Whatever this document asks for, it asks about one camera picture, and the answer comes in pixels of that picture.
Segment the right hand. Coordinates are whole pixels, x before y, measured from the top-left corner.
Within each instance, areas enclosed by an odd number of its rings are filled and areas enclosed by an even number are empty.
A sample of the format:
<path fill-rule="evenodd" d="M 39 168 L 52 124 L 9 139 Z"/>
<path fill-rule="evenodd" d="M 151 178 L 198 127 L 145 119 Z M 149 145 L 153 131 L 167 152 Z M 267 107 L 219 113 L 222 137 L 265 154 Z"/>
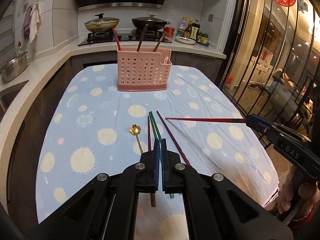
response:
<path fill-rule="evenodd" d="M 297 168 L 292 165 L 280 189 L 277 207 L 280 214 L 288 211 L 295 195 L 299 195 L 299 198 L 303 200 L 303 205 L 293 219 L 302 220 L 312 211 L 314 204 L 319 201 L 319 189 L 316 183 L 303 183 L 298 190 L 295 190 L 293 181 L 296 174 Z"/>

